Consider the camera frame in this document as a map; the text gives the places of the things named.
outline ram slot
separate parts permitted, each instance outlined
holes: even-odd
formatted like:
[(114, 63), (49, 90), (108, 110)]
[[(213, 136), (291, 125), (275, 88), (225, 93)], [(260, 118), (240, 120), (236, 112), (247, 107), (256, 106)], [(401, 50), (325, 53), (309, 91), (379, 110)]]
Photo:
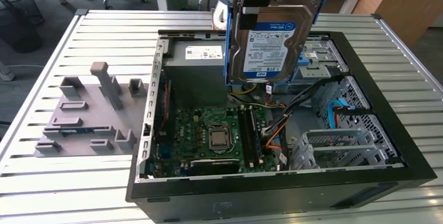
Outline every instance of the ram slot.
[(252, 123), (252, 138), (253, 138), (253, 146), (255, 146), (255, 154), (256, 154), (256, 162), (259, 164), (263, 164), (263, 154), (261, 154), (261, 146), (260, 146), (260, 136), (257, 133), (257, 128), (256, 128), (256, 119), (253, 115), (253, 110), (252, 106), (249, 106), (249, 115), (251, 115), (251, 123)]
[(253, 146), (252, 146), (252, 137), (251, 137), (251, 121), (248, 120), (247, 109), (244, 106), (240, 106), (237, 109), (237, 121), (241, 137), (241, 147), (243, 147), (243, 156), (244, 156), (244, 166), (253, 167)]

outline metal grated table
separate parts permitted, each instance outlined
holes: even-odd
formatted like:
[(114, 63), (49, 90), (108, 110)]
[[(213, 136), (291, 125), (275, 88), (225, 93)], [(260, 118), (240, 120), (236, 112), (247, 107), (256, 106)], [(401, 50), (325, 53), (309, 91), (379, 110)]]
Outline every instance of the metal grated table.
[[(62, 76), (97, 83), (89, 66), (105, 61), (120, 83), (148, 82), (157, 30), (209, 28), (205, 12), (90, 10), (74, 16), (0, 143), (1, 223), (152, 223), (124, 201), (132, 156), (34, 158), (33, 147), (61, 96)], [(345, 34), (439, 178), (360, 209), (223, 222), (443, 223), (443, 87), (381, 20), (323, 14), (312, 30)]]

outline open computer tower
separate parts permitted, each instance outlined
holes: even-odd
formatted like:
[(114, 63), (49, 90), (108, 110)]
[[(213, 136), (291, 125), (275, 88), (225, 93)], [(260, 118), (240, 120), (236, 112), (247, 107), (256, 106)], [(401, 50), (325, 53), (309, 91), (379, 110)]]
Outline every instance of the open computer tower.
[(126, 190), (153, 222), (360, 207), (436, 177), (343, 33), (309, 33), (288, 83), (241, 89), (224, 32), (158, 34)]

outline green circuit board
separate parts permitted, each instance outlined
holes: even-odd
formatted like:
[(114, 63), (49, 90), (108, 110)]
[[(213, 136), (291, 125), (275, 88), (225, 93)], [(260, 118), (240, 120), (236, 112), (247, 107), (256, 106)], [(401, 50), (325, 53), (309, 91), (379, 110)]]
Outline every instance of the green circuit board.
[[(275, 171), (275, 158), (271, 152), (261, 156), (263, 164), (248, 167), (244, 164), (237, 108), (179, 109), (175, 117), (175, 135), (172, 144), (161, 144), (160, 177), (183, 176), (180, 165), (197, 159), (239, 159), (239, 173)], [(253, 109), (257, 129), (265, 126), (264, 111)], [(227, 130), (228, 148), (211, 147), (209, 135), (215, 130)]]

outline power supply label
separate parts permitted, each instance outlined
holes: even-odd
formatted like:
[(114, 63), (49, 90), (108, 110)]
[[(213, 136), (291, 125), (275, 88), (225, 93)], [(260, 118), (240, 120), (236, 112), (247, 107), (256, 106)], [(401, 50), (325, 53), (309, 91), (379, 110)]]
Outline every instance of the power supply label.
[(223, 59), (221, 46), (187, 46), (187, 60)]
[(257, 22), (249, 31), (243, 72), (247, 78), (275, 76), (283, 68), (288, 49), (284, 41), (296, 31), (295, 22)]

